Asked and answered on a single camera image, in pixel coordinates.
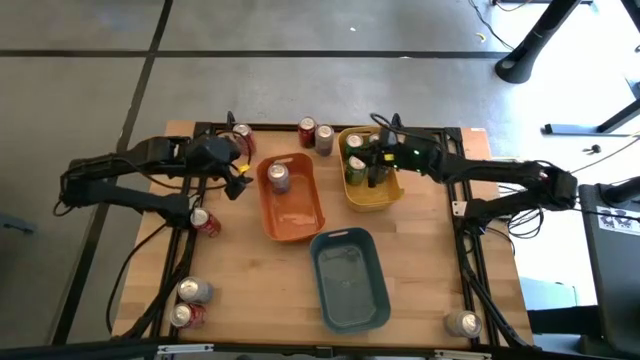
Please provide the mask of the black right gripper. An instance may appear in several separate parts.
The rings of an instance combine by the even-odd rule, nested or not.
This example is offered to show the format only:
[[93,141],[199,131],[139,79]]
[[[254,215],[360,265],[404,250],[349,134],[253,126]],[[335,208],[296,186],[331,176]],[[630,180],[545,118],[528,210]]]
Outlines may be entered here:
[[420,173],[421,175],[439,176],[442,160],[442,147],[430,134],[405,135],[400,139],[397,134],[389,133],[380,139],[380,151],[359,150],[358,159],[368,168],[367,186],[375,188],[378,184],[379,167],[385,166]]

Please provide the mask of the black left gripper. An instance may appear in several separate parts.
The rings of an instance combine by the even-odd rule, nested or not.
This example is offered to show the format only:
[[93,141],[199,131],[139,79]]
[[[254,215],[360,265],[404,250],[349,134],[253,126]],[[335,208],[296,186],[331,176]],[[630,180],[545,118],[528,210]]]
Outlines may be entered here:
[[189,169],[207,175],[223,175],[227,182],[225,194],[229,200],[236,200],[246,189],[246,182],[231,170],[240,156],[239,147],[228,137],[203,135],[189,145]]

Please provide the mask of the red soda can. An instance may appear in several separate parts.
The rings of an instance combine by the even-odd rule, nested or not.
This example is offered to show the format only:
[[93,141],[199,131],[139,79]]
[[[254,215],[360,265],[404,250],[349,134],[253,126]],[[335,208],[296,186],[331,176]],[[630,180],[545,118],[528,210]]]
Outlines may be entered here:
[[222,226],[219,220],[208,210],[200,207],[193,209],[190,215],[191,225],[198,231],[209,237],[216,237],[221,232]]
[[206,308],[199,304],[176,304],[170,314],[170,322],[176,328],[196,328],[204,324]]
[[303,148],[313,148],[315,146],[316,121],[312,117],[302,118],[297,126],[298,140]]
[[256,152],[256,143],[252,128],[245,123],[235,124],[232,128],[236,144],[245,156],[253,156]]

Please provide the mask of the silver soda can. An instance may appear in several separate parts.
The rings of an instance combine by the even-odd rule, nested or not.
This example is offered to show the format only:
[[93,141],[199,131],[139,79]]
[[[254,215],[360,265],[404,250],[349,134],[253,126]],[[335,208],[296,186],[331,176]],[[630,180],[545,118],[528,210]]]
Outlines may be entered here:
[[186,277],[177,288],[181,300],[189,303],[206,304],[213,298],[213,286],[198,277]]
[[274,193],[283,194],[289,191],[289,170],[284,163],[272,163],[268,168],[267,176]]
[[334,130],[330,125],[319,125],[315,130],[315,151],[318,155],[330,156],[333,150]]
[[457,311],[444,318],[447,333],[453,337],[477,338],[482,332],[482,320],[472,311]]

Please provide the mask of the orange plastic bin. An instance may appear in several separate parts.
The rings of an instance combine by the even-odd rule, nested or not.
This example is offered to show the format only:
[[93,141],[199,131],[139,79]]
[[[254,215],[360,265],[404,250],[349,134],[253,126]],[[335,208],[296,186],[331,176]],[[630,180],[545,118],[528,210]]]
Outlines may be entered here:
[[[269,167],[285,165],[289,189],[276,193],[269,179]],[[324,227],[312,159],[304,153],[290,153],[263,159],[256,170],[263,228],[273,241],[306,241]]]

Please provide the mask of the blue plastic bin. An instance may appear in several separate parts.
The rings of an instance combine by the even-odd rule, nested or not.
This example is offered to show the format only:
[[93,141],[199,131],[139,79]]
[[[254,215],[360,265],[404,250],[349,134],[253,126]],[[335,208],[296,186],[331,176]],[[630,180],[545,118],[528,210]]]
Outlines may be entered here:
[[372,235],[360,227],[316,235],[310,256],[325,326],[336,334],[368,332],[391,317]]

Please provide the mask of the yellow plastic bin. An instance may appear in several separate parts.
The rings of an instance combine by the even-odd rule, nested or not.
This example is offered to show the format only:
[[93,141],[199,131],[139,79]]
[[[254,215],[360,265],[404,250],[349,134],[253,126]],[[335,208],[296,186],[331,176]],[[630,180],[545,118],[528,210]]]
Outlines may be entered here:
[[370,135],[378,133],[379,127],[375,126],[349,127],[342,130],[336,140],[339,149],[343,186],[347,204],[356,212],[384,210],[401,199],[404,195],[404,190],[400,187],[396,172],[393,168],[387,172],[385,180],[380,184],[377,184],[374,188],[368,187],[367,176],[364,176],[363,182],[358,185],[350,185],[347,183],[347,137],[353,134],[360,135],[363,138],[364,143],[367,143]]

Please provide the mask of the black T-shaped desk foot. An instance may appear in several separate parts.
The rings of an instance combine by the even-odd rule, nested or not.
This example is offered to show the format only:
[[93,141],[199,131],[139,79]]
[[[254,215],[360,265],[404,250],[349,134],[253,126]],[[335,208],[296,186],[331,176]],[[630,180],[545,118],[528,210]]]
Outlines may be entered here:
[[541,128],[543,135],[558,136],[614,136],[622,137],[616,130],[627,122],[640,116],[640,98],[636,99],[608,120],[598,125],[545,124]]

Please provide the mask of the black round desk leg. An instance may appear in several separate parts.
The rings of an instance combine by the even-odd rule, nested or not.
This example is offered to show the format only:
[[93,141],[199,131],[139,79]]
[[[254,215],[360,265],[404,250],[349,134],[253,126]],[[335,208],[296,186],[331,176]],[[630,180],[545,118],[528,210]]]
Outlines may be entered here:
[[539,54],[580,2],[552,0],[520,44],[495,64],[496,75],[511,84],[527,82]]

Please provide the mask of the grey object on floor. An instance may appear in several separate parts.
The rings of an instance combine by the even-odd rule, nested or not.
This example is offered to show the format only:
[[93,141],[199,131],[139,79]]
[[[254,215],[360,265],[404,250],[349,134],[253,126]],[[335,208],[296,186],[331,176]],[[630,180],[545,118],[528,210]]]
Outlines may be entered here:
[[33,234],[37,227],[21,218],[0,213],[0,227],[19,230],[25,234]]

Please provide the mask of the black rig beam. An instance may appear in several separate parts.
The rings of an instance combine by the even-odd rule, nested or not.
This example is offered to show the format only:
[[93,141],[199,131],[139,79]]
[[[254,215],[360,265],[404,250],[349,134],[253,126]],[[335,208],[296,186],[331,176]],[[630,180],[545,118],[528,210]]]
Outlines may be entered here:
[[[398,356],[433,358],[435,349],[444,348],[393,348],[357,347],[336,345],[266,345],[240,343],[179,343],[170,337],[149,339],[112,339],[107,341],[46,345],[0,349],[0,360],[128,360],[157,355],[159,345],[213,344],[213,352],[274,353],[282,355],[310,355],[317,358],[336,356]],[[640,360],[639,356],[594,356],[544,351],[535,347],[510,348],[490,345],[473,345],[460,351],[490,353],[493,360]]]

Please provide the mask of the white marker label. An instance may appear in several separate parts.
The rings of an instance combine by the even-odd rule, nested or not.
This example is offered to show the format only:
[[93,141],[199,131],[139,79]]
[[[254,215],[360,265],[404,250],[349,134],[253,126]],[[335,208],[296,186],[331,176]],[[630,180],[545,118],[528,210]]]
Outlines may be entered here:
[[596,211],[600,229],[640,236],[640,212],[602,206]]

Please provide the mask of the black cylinder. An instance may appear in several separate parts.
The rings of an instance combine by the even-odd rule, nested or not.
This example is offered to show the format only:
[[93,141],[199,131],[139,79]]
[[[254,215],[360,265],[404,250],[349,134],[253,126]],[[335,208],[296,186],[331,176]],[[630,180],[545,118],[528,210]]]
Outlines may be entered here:
[[640,176],[630,178],[617,185],[600,184],[599,191],[602,200],[608,204],[640,202]]

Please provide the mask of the black slanted desk leg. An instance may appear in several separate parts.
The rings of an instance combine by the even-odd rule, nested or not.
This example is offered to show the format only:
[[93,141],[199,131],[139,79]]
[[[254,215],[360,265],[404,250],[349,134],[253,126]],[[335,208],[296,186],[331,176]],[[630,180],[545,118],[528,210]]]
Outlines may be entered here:
[[620,0],[636,29],[640,32],[640,0]]

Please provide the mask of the silver beam bracket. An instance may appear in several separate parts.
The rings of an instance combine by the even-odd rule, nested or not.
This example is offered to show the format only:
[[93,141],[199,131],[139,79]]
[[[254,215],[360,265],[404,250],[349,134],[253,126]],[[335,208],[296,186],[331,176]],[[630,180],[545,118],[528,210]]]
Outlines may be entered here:
[[191,353],[207,353],[213,352],[215,346],[213,344],[170,344],[159,345],[156,354],[158,356],[191,354]]
[[435,349],[433,358],[436,360],[493,360],[490,353],[444,349]]

